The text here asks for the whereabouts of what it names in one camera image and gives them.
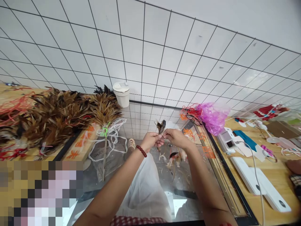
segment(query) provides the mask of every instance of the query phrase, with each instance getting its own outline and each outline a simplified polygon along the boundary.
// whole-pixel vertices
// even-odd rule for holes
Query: red bead bracelet
[[[142,154],[145,158],[147,157],[147,155],[146,155],[145,151],[143,151],[142,147],[140,147],[139,145],[136,145],[136,148],[138,148],[142,152]]]

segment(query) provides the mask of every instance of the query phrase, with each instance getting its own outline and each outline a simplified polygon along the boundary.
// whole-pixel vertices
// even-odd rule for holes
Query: pink plastic bag
[[[230,108],[219,103],[202,103],[197,106],[202,108],[202,114],[199,117],[206,124],[208,131],[217,136],[222,128],[225,126],[225,119],[227,118]]]

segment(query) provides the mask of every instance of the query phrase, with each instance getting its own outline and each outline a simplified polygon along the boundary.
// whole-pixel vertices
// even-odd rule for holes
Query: white tumbler
[[[122,108],[129,106],[129,86],[125,82],[115,83],[113,85],[113,90],[116,95],[118,104]]]

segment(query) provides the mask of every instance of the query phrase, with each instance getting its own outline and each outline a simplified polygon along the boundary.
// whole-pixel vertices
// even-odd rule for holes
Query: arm
[[[166,129],[163,134],[172,144],[184,149],[187,153],[192,182],[199,202],[203,207],[204,220],[207,226],[237,223],[228,208],[228,205],[219,187],[212,181],[207,167],[202,164],[202,157],[195,146],[179,130]]]
[[[147,133],[141,143],[142,149],[148,153],[152,146],[160,147],[163,143],[157,140],[161,137],[162,135],[155,132]],[[136,148],[74,225],[110,225],[143,159],[143,154]]]

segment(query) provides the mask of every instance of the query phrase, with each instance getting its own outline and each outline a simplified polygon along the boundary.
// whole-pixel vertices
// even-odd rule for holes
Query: white device
[[[238,174],[242,178],[249,192],[254,195],[260,195],[259,185],[257,183],[255,174],[246,164],[246,162],[241,157],[231,157],[231,162],[235,166]],[[263,186],[260,186],[262,195],[265,195],[267,192]]]
[[[217,135],[217,139],[219,140],[224,152],[228,154],[235,153],[234,148],[236,147],[236,144],[233,141],[234,137],[235,136],[233,135],[232,130],[227,127],[224,127],[222,132]]]
[[[251,171],[255,175],[255,168],[250,167]],[[264,194],[264,197],[268,201],[268,203],[271,205],[271,207],[274,210],[277,210],[279,212],[290,212],[292,211],[289,205],[286,203],[286,201],[282,198],[282,196],[279,194],[279,192],[276,190],[276,188],[272,185],[272,183],[269,181],[269,179],[265,176],[265,174],[261,171],[261,169],[256,168],[257,178],[260,183],[260,187],[264,187],[266,190],[266,194]]]

